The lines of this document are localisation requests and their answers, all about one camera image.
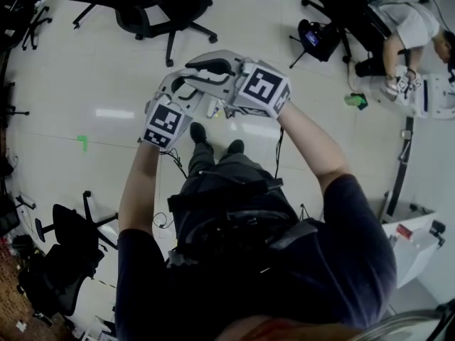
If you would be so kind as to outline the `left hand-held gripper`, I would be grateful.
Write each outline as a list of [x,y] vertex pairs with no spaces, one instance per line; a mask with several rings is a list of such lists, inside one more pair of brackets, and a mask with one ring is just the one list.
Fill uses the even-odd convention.
[[143,140],[170,150],[190,126],[203,93],[186,84],[181,71],[165,76],[154,98],[146,104]]

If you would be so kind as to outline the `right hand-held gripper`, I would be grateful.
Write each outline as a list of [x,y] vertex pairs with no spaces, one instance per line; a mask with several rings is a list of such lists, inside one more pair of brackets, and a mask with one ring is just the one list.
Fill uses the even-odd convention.
[[[184,77],[184,81],[198,91],[218,99],[227,99],[230,107],[243,114],[277,119],[291,98],[289,78],[275,69],[261,65],[261,61],[254,63],[243,60],[243,56],[230,50],[204,53],[186,63],[185,68],[229,75],[221,81],[196,76]],[[240,74],[234,82],[231,76],[238,72]]]

